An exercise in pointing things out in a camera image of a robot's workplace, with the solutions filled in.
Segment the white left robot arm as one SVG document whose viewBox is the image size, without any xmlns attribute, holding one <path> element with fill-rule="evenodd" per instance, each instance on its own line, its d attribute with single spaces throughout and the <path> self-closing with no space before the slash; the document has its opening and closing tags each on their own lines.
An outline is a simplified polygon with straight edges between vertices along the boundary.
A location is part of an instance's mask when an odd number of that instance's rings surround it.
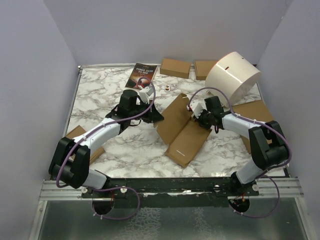
<svg viewBox="0 0 320 240">
<path fill-rule="evenodd" d="M 48 173 L 66 186 L 92 188 L 97 196 L 106 197 L 111 190 L 108 177 L 90 169 L 91 155 L 130 127 L 133 120 L 148 124 L 164 120 L 154 106 L 154 100 L 155 92 L 150 87 L 139 92 L 124 90 L 119 103 L 96 127 L 74 138 L 59 140 Z"/>
</svg>

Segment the white cylindrical drum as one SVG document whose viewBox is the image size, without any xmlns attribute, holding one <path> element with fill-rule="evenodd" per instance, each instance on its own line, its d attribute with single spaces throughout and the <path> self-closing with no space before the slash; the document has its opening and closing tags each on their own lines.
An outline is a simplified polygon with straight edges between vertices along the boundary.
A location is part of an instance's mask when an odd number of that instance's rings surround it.
<svg viewBox="0 0 320 240">
<path fill-rule="evenodd" d="M 204 85 L 228 107 L 239 102 L 261 78 L 261 71 L 234 51 L 221 58 L 209 71 Z"/>
</svg>

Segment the Three Days To See book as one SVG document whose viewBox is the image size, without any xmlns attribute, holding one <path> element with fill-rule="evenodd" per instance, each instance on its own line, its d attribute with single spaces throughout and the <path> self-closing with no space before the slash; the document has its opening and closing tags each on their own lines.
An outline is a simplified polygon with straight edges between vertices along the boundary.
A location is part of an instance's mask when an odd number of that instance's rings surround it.
<svg viewBox="0 0 320 240">
<path fill-rule="evenodd" d="M 125 88 L 140 91 L 150 85 L 157 71 L 156 65 L 136 63 L 126 84 Z"/>
</svg>

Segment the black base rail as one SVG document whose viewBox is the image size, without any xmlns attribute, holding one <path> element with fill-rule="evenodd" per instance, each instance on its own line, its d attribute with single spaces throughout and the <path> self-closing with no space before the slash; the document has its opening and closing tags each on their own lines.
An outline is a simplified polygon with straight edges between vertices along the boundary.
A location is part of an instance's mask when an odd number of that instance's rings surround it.
<svg viewBox="0 0 320 240">
<path fill-rule="evenodd" d="M 117 208 L 228 207 L 228 198 L 258 196 L 256 182 L 240 186 L 231 177 L 108 178 L 103 192 L 81 196 Z"/>
</svg>

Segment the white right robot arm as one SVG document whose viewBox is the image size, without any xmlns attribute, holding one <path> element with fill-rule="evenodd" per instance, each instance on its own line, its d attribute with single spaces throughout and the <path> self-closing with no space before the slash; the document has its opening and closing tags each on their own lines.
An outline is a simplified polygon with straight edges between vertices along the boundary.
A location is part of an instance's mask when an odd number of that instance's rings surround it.
<svg viewBox="0 0 320 240">
<path fill-rule="evenodd" d="M 287 161 L 291 156 L 278 122 L 260 122 L 242 117 L 233 110 L 225 111 L 217 96 L 204 100 L 206 108 L 197 104 L 193 118 L 200 127 L 228 130 L 249 140 L 251 160 L 230 177 L 229 190 L 236 196 L 247 191 L 253 182 L 268 170 Z"/>
</svg>

